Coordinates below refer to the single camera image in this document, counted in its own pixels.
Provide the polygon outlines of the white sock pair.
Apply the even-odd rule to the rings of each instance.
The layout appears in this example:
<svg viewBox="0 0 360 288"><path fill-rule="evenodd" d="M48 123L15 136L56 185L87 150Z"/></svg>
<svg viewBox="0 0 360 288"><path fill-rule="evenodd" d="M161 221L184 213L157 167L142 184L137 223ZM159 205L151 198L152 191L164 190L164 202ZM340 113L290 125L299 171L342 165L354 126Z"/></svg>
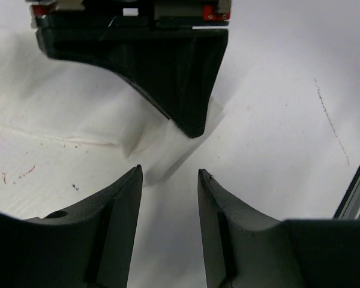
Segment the white sock pair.
<svg viewBox="0 0 360 288"><path fill-rule="evenodd" d="M142 165L148 185L165 181L224 117L208 105L205 132L187 137L119 76L48 59L31 31L0 29L0 128L27 136L113 146Z"/></svg>

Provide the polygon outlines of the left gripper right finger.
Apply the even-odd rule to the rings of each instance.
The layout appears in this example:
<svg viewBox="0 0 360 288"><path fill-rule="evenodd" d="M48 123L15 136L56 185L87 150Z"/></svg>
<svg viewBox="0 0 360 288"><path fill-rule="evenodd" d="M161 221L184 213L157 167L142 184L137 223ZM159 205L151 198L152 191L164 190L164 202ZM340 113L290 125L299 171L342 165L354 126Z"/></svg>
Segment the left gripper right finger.
<svg viewBox="0 0 360 288"><path fill-rule="evenodd" d="M360 220L276 220L205 169L197 195L208 287L360 287Z"/></svg>

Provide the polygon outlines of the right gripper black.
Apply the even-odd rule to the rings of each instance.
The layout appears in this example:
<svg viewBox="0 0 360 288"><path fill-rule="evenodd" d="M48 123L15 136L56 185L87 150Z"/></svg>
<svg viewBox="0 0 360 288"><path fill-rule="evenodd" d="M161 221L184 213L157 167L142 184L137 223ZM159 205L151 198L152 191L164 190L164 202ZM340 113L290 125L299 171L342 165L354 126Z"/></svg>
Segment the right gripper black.
<svg viewBox="0 0 360 288"><path fill-rule="evenodd" d="M230 0L28 1L36 39L50 59L107 69L189 138L206 126L226 51ZM180 29L156 30L145 29Z"/></svg>

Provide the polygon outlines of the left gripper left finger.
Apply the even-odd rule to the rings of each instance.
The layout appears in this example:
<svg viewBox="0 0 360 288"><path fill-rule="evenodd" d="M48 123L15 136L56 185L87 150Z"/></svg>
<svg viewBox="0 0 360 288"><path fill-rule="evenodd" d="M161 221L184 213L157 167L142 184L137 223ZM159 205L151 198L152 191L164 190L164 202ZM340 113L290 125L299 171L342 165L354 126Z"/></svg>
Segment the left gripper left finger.
<svg viewBox="0 0 360 288"><path fill-rule="evenodd" d="M141 166L44 218L0 212L0 287L126 287Z"/></svg>

